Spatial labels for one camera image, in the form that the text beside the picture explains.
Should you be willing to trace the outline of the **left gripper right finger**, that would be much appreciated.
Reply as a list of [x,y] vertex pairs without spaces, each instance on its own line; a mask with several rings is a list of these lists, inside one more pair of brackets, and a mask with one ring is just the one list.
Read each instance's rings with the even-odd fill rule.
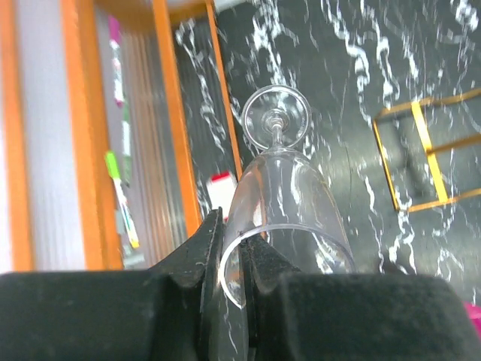
[[290,360],[281,278],[300,271],[260,236],[240,243],[247,313],[248,360]]

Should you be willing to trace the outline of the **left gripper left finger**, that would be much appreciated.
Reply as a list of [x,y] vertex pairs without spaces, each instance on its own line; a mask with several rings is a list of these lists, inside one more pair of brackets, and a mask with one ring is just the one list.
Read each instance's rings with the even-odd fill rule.
[[209,360],[219,296],[224,236],[222,209],[211,211],[193,236],[149,269],[150,360]]

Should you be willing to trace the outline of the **clear flute glass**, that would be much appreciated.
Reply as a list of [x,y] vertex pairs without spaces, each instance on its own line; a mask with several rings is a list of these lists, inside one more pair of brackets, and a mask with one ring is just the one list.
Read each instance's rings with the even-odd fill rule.
[[352,273],[355,263],[334,197],[320,171],[295,149],[312,123],[298,90],[270,85],[247,100],[241,123],[260,154],[237,184],[219,265],[225,296],[245,305],[239,246],[260,237],[303,272]]

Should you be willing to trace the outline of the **pink plastic wine glass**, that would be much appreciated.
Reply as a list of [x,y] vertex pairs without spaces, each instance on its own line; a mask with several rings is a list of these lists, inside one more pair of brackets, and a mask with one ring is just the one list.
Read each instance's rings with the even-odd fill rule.
[[464,307],[478,336],[481,338],[481,307],[468,302],[464,303]]

